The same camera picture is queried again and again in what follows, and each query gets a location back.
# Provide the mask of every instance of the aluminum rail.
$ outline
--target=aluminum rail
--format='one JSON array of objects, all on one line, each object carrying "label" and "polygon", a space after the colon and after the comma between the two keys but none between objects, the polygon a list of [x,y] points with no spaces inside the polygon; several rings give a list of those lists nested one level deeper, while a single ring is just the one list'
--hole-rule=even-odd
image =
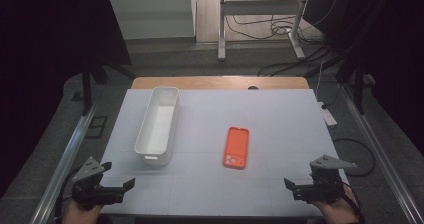
[{"label": "aluminum rail", "polygon": [[384,176],[386,177],[387,182],[392,188],[392,191],[395,194],[401,208],[403,209],[403,212],[405,213],[409,223],[424,223],[423,217],[420,211],[417,209],[414,199],[409,193],[405,183],[394,169],[393,164],[390,162],[390,159],[382,148],[382,145],[372,130],[370,124],[368,123],[367,118],[364,115],[361,115],[356,109],[356,106],[352,101],[352,93],[349,89],[342,87],[342,95],[348,104],[349,109],[352,112],[362,134],[369,144],[369,147],[374,152],[377,162]]},{"label": "aluminum rail", "polygon": [[71,139],[69,140],[68,145],[66,146],[66,149],[60,158],[59,164],[57,165],[57,168],[52,178],[50,179],[50,183],[47,186],[46,191],[44,192],[43,197],[38,204],[38,207],[35,209],[30,223],[47,223],[56,197],[59,194],[60,188],[62,186],[62,182],[71,169],[78,149],[97,109],[102,92],[103,88],[96,95],[91,108],[87,112],[87,115],[81,116],[80,120],[78,121],[74,133],[72,134]]}]

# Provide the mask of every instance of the wooden board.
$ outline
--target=wooden board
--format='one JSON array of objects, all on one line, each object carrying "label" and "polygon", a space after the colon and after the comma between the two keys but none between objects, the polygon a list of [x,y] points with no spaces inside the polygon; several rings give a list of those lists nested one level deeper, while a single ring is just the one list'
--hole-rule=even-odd
[{"label": "wooden board", "polygon": [[131,89],[153,89],[157,86],[173,86],[178,89],[309,89],[303,77],[139,77]]}]

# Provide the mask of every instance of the human hand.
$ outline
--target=human hand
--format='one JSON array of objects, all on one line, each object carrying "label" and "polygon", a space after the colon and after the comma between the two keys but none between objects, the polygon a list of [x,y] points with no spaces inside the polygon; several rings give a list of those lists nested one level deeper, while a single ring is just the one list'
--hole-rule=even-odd
[{"label": "human hand", "polygon": [[[352,190],[347,185],[343,185],[343,187],[346,196],[358,205]],[[313,202],[312,204],[318,207],[327,224],[359,223],[353,208],[343,198],[331,204],[325,202]]]},{"label": "human hand", "polygon": [[87,211],[71,199],[63,215],[62,224],[95,224],[102,208],[103,206],[94,206]]}]

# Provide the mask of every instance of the gray floor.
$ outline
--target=gray floor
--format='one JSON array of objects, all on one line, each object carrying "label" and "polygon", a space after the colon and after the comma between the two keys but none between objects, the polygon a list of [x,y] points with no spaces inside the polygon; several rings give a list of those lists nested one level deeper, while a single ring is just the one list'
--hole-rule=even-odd
[{"label": "gray floor", "polygon": [[[318,46],[305,48],[306,54]],[[139,76],[220,76],[252,75],[268,64],[295,61],[294,52],[287,42],[252,43],[229,45],[227,60],[217,61],[216,45],[196,45],[194,43],[143,43],[129,42],[133,66],[127,67]],[[302,75],[321,62],[302,64],[282,74]],[[318,97],[330,102],[338,91],[334,74],[338,66],[323,72],[318,89]],[[131,80],[124,75],[105,68],[109,81],[104,86],[100,105],[95,116],[108,116],[103,135],[98,139],[86,138],[74,163],[81,163],[89,155],[100,160],[106,147],[113,124],[119,113],[120,104]],[[318,78],[308,79],[311,88],[316,89]],[[71,78],[64,87],[64,96],[51,120],[49,127],[40,140],[36,150],[0,200],[0,223],[28,223],[34,214],[50,178],[66,147],[70,136],[82,113],[82,102],[71,101],[75,92],[82,90],[80,76]],[[424,210],[424,158],[416,150],[399,127],[382,110],[372,97],[369,89],[364,92],[365,115],[383,144],[384,150],[394,164],[419,210]],[[329,110],[338,125],[329,128],[333,138],[350,137],[365,141],[357,123],[350,113],[346,101],[339,97]],[[358,146],[350,143],[336,144],[340,158],[360,164],[365,170],[370,157]],[[368,223],[408,223],[396,196],[393,194],[379,166],[367,177],[349,178],[363,203],[363,211]],[[133,223],[132,219],[116,217],[115,223]]]}]

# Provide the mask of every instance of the black curtain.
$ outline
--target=black curtain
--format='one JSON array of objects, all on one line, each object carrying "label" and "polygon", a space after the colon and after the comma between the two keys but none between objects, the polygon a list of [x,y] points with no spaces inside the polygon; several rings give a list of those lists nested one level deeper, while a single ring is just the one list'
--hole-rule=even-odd
[{"label": "black curtain", "polygon": [[0,5],[2,195],[56,112],[65,81],[82,71],[83,62],[131,63],[109,0]]},{"label": "black curtain", "polygon": [[388,0],[361,50],[374,96],[422,154],[423,14],[423,0]]}]

